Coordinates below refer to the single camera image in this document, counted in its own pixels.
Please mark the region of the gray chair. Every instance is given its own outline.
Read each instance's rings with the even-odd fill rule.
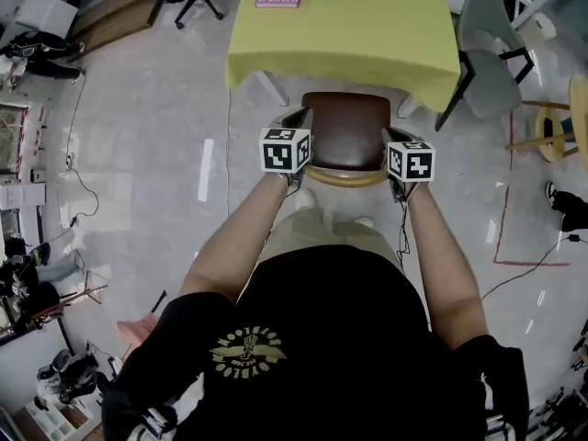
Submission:
[[[439,117],[439,131],[463,97],[478,118],[491,118],[512,111],[522,103],[518,84],[534,64],[525,43],[511,26],[503,0],[466,0],[458,21],[458,54],[465,66],[458,88],[445,112]],[[508,52],[495,54],[484,48],[484,42],[500,39]],[[524,56],[526,65],[513,77],[505,60]]]

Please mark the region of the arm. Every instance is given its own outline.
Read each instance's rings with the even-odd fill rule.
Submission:
[[[287,189],[279,175],[266,174],[204,244],[187,272],[181,294],[212,291],[235,303],[254,271]]]
[[[476,278],[426,184],[409,209],[433,331],[451,349],[488,334]]]

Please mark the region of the yellow tablecloth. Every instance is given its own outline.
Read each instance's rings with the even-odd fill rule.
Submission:
[[[226,85],[258,70],[393,86],[438,112],[459,79],[446,0],[302,0],[293,9],[241,0]]]

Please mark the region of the floor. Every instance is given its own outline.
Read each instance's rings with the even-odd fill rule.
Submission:
[[[140,319],[163,290],[173,297],[195,253],[226,219],[227,207],[235,209],[261,177],[259,129],[285,109],[256,79],[248,79],[231,92],[227,146],[224,60],[238,0],[215,1],[228,13],[222,22],[199,6],[180,32],[173,24],[178,6],[166,6],[153,29],[84,59],[87,79],[70,152],[85,183],[98,194],[100,208],[93,217],[81,217],[79,226],[53,245],[55,256],[79,249],[93,272],[90,284],[108,283],[108,289],[100,294],[101,306],[86,300],[66,311],[78,347],[90,339],[104,352],[122,356],[127,345],[117,336],[116,322]],[[537,68],[522,85],[526,98],[565,102],[570,77],[587,72],[558,40],[535,50],[533,57]],[[304,77],[282,83],[292,106],[317,89],[381,95],[394,107],[406,97],[399,90]],[[65,87],[52,119],[48,237],[61,232],[60,220],[66,225],[76,212],[91,212],[96,205],[75,174],[59,178],[81,88]],[[547,179],[588,198],[578,156],[552,165],[533,149],[512,156],[504,150],[511,136],[532,136],[536,112],[521,107],[512,117],[479,120],[460,104],[439,133],[423,108],[410,119],[392,121],[435,145],[437,177],[431,189],[482,293],[527,271],[523,264],[538,262],[558,240],[559,216],[543,196]],[[201,202],[198,177],[207,139],[214,143],[208,200]],[[348,191],[308,180],[307,187],[328,218],[368,215],[391,243],[398,243],[401,210],[387,185]],[[289,199],[279,216],[292,208]],[[410,228],[409,234],[413,243]],[[492,334],[524,351],[533,402],[567,373],[571,348],[588,318],[587,255],[584,243],[562,243],[548,257],[553,266],[540,267],[484,301]],[[405,268],[422,293],[415,251]],[[79,281],[81,276],[59,288],[65,292]]]

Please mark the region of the black and white marker cube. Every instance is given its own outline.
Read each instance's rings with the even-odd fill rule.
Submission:
[[[261,129],[259,155],[264,172],[296,173],[311,159],[311,130]]]
[[[433,181],[435,147],[431,142],[388,142],[388,173],[403,183]]]

